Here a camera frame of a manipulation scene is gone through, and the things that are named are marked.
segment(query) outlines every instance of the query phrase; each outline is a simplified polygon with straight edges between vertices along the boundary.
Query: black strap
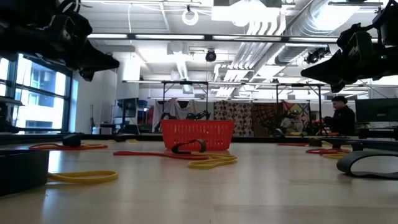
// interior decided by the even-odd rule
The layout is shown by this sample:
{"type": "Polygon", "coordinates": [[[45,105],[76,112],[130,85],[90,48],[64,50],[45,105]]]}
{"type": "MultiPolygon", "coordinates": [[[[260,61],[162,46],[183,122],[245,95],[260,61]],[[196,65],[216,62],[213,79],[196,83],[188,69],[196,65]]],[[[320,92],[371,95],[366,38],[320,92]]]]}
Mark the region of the black strap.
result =
{"type": "Polygon", "coordinates": [[[367,157],[375,157],[375,156],[398,157],[398,154],[384,154],[380,152],[355,151],[341,158],[337,162],[337,169],[352,177],[398,180],[398,172],[378,173],[378,172],[366,172],[366,171],[354,171],[354,172],[351,171],[351,167],[354,165],[356,161],[367,157]]]}
{"type": "Polygon", "coordinates": [[[200,143],[199,152],[205,152],[206,151],[206,143],[205,143],[205,141],[202,140],[202,139],[194,139],[194,140],[191,140],[191,141],[186,142],[186,143],[178,143],[178,144],[176,144],[175,146],[173,146],[172,152],[174,154],[191,154],[191,152],[180,152],[178,149],[179,149],[180,146],[183,146],[183,145],[186,145],[186,144],[191,144],[191,143],[194,143],[194,142],[199,142],[200,143]]]}

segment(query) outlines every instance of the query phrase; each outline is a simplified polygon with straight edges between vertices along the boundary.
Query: person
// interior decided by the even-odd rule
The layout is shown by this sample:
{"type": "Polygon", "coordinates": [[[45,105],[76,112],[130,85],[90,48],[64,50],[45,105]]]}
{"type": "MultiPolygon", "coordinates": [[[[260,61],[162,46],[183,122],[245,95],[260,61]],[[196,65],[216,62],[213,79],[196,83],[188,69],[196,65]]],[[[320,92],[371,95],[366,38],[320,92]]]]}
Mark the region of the person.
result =
{"type": "Polygon", "coordinates": [[[282,121],[280,126],[286,129],[286,133],[302,132],[303,123],[300,120],[299,112],[297,110],[292,111],[289,116],[282,121]]]}
{"type": "Polygon", "coordinates": [[[332,132],[350,136],[355,133],[355,113],[346,104],[347,99],[336,96],[331,99],[335,113],[333,117],[325,117],[323,120],[331,127],[332,132]]]}

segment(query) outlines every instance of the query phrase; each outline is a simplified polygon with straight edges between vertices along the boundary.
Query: red object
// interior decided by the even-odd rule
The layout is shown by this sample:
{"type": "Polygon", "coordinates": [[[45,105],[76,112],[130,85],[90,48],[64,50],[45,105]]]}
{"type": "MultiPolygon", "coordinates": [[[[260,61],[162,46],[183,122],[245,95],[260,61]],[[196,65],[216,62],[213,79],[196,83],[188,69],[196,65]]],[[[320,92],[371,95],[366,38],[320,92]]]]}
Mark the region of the red object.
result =
{"type": "Polygon", "coordinates": [[[51,150],[51,149],[56,149],[56,150],[87,150],[87,149],[106,149],[108,146],[102,145],[102,144],[87,144],[87,145],[82,145],[79,147],[68,147],[68,146],[63,146],[63,145],[58,145],[54,143],[42,143],[42,144],[36,144],[33,146],[29,146],[30,150],[51,150]]]}
{"type": "Polygon", "coordinates": [[[172,159],[185,159],[185,160],[207,160],[207,156],[196,156],[196,155],[175,155],[159,152],[131,152],[131,151],[118,151],[113,153],[114,156],[161,156],[172,159]]]}
{"type": "Polygon", "coordinates": [[[304,147],[307,146],[308,143],[278,143],[278,146],[300,146],[304,147]]]}
{"type": "MultiPolygon", "coordinates": [[[[202,139],[207,151],[225,151],[231,144],[234,121],[162,120],[163,140],[167,149],[176,144],[202,139]]],[[[181,150],[199,151],[198,142],[180,147],[181,150]]]]}
{"type": "Polygon", "coordinates": [[[309,154],[327,155],[327,154],[338,154],[343,152],[341,149],[309,149],[305,151],[309,154]]]}

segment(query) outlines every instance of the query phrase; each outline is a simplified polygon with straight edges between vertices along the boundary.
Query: security camera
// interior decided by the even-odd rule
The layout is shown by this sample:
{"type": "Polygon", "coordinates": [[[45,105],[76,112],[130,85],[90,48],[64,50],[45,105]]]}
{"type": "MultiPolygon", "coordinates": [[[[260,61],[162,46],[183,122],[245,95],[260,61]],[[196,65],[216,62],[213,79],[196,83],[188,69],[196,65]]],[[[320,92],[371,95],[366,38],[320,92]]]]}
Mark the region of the security camera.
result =
{"type": "Polygon", "coordinates": [[[206,54],[206,61],[207,62],[214,62],[217,58],[216,52],[214,50],[208,50],[206,54]]]}

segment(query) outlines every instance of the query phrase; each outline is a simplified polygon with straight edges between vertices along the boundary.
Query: ceiling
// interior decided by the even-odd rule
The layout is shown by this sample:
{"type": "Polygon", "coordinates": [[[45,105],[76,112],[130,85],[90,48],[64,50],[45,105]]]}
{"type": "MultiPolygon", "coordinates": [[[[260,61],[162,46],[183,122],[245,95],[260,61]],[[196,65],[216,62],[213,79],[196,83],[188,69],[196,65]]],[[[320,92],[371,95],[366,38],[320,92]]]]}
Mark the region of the ceiling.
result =
{"type": "MultiPolygon", "coordinates": [[[[287,9],[286,21],[294,18],[296,14],[309,2],[309,0],[294,1],[295,7],[287,9]]],[[[130,9],[128,4],[103,4],[100,2],[82,3],[89,7],[82,7],[80,14],[86,17],[93,33],[173,33],[173,34],[245,34],[246,27],[235,26],[230,21],[212,21],[211,16],[199,14],[199,20],[194,26],[186,25],[182,21],[182,13],[185,6],[164,6],[164,16],[160,5],[133,4],[130,9]]],[[[202,1],[204,7],[193,7],[206,14],[211,14],[212,0],[202,1]]],[[[335,30],[331,36],[339,36],[341,31],[351,27],[352,24],[361,22],[363,26],[371,23],[374,17],[373,9],[362,9],[353,15],[347,23],[335,30]]],[[[144,40],[96,40],[93,44],[101,49],[103,46],[120,46],[129,49],[134,46],[145,61],[141,66],[142,75],[170,74],[177,70],[176,63],[167,55],[168,41],[144,41],[144,40]]],[[[216,63],[205,62],[207,49],[215,49],[218,63],[230,63],[241,46],[239,42],[184,42],[189,48],[193,47],[192,59],[186,65],[188,70],[213,71],[216,63]]],[[[287,67],[283,71],[283,77],[300,77],[303,69],[302,63],[297,62],[295,67],[287,67]]]]}

